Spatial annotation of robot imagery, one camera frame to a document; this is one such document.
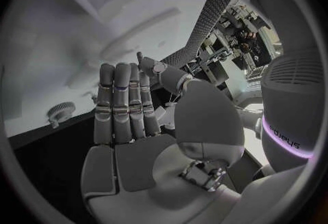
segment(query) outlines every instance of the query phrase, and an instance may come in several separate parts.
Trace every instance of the vent grille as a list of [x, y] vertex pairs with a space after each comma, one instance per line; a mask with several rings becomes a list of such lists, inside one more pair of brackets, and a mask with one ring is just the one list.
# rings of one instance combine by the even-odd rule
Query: vent grille
[[323, 81], [320, 60], [300, 57], [283, 59], [272, 67], [270, 81], [282, 84], [313, 85]]

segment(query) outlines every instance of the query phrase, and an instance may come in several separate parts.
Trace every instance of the purple light strip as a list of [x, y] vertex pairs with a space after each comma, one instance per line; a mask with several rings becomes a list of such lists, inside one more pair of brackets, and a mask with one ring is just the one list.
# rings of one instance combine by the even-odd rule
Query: purple light strip
[[297, 157], [302, 157], [302, 158], [311, 158], [312, 157], [313, 154], [311, 152], [295, 150], [291, 146], [289, 146], [288, 144], [285, 144], [284, 142], [280, 141], [277, 138], [277, 136], [274, 135], [273, 132], [270, 130], [269, 124], [266, 122], [264, 116], [262, 117], [262, 125], [263, 125], [263, 129], [268, 134], [268, 136], [270, 136], [274, 142], [276, 142], [279, 146], [281, 146], [282, 148], [284, 148], [288, 152], [292, 153], [293, 155], [295, 155]]

